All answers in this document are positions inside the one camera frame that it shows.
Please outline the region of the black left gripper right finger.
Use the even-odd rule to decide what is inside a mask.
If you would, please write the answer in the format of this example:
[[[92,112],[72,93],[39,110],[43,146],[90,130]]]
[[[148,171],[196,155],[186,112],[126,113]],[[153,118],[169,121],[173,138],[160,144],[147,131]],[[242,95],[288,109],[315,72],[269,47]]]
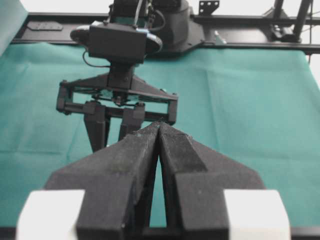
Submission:
[[[223,190],[263,190],[259,174],[168,124],[158,137],[167,226],[184,240],[227,240]]]

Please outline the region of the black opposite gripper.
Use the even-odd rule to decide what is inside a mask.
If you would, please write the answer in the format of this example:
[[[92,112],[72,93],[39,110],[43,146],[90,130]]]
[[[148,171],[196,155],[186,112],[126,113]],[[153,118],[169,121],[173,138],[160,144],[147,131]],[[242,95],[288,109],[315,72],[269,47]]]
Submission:
[[[134,74],[134,68],[132,65],[113,65],[108,73],[74,81],[63,80],[59,83],[56,109],[66,115],[84,114],[84,124],[93,152],[106,147],[110,130],[110,117],[106,114],[106,107],[96,101],[111,101],[119,107],[127,106],[130,101],[167,104],[167,113],[145,113],[145,104],[124,108],[119,141],[127,134],[139,130],[144,120],[161,120],[170,125],[176,123],[178,96],[146,83]],[[75,103],[74,93],[90,95],[95,101]]]

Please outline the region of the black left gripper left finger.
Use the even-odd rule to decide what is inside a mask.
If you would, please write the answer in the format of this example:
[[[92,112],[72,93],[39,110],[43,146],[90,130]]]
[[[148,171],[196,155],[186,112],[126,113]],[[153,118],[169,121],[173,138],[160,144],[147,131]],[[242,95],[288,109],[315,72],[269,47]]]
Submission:
[[[124,240],[149,225],[158,131],[153,122],[51,174],[46,190],[85,191],[76,222],[80,240]]]

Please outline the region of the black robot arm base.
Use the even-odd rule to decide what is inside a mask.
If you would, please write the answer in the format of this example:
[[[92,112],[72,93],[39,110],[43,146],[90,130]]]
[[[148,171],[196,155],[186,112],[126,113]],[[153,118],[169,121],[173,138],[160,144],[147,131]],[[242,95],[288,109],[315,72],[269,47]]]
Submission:
[[[157,56],[179,56],[204,43],[203,27],[192,20],[191,8],[186,0],[153,0],[152,6],[165,19],[164,27],[154,32],[163,43]]]

